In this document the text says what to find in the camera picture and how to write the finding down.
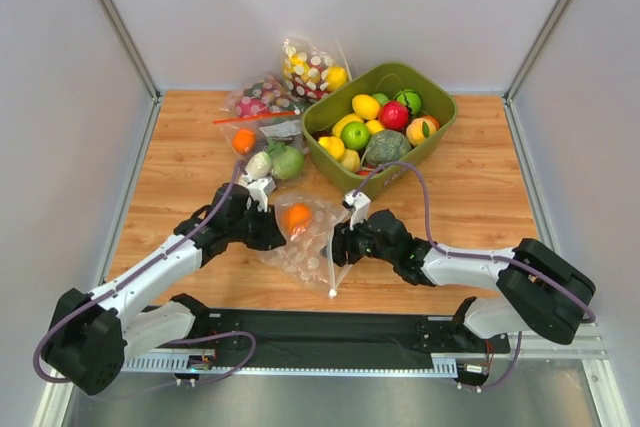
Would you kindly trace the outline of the clear zip bag with fruit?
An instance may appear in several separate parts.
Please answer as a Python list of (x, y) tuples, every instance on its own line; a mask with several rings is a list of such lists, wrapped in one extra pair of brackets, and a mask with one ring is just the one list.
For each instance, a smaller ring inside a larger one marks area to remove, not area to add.
[[(295, 203), (308, 204), (313, 212), (313, 220), (305, 230), (290, 235), (285, 231), (282, 214), (286, 207)], [(298, 193), (283, 194), (276, 198), (274, 205), (276, 222), (286, 244), (260, 252), (258, 258), (297, 278), (306, 286), (323, 292), (327, 297), (336, 297), (338, 286), (351, 266), (335, 265), (328, 249), (331, 247), (334, 227), (349, 220), (348, 211), (342, 205), (318, 196)]]

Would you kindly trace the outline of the fake yellow peach with leaf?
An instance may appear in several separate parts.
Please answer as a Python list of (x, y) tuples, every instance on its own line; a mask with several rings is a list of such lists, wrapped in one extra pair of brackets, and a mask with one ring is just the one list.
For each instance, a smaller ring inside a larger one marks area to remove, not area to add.
[(424, 143), (438, 131), (430, 121), (423, 117), (414, 119), (406, 128), (405, 135), (413, 147)]

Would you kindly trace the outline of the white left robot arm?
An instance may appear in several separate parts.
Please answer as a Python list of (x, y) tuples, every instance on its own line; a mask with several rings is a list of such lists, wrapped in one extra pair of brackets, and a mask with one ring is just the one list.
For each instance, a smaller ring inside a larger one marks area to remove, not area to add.
[(57, 302), (33, 364), (47, 364), (84, 393), (104, 391), (126, 361), (164, 345), (208, 342), (207, 307), (180, 294), (159, 308), (150, 303), (169, 287), (241, 243), (255, 251), (281, 247), (268, 196), (268, 178), (247, 186), (225, 183), (212, 203), (182, 221), (167, 240), (125, 273), (87, 293), (75, 288)]

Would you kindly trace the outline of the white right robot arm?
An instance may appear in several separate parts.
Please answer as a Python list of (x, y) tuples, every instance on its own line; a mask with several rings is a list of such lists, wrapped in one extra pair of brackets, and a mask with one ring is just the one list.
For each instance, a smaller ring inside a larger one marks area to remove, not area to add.
[(464, 251), (415, 237), (391, 211), (381, 210), (357, 224), (337, 224), (324, 254), (338, 266), (364, 257), (385, 261), (411, 285), (497, 292), (493, 299), (469, 298), (456, 312), (458, 323), (482, 339), (529, 329), (569, 345), (582, 322), (593, 318), (586, 309), (595, 284), (532, 238), (513, 248)]

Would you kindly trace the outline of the fake yellow lemon from bag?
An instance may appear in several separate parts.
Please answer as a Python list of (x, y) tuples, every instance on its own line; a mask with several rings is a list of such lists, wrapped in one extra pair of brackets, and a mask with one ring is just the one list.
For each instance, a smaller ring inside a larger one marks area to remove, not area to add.
[(358, 94), (351, 101), (353, 112), (364, 121), (375, 120), (381, 109), (378, 100), (367, 94)]

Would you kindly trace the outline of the fake red peach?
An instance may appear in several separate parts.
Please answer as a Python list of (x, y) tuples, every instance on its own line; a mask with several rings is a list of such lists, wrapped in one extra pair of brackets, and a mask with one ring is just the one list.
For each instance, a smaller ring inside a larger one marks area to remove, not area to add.
[(386, 129), (403, 131), (409, 124), (410, 111), (398, 101), (387, 102), (379, 111), (378, 120)]

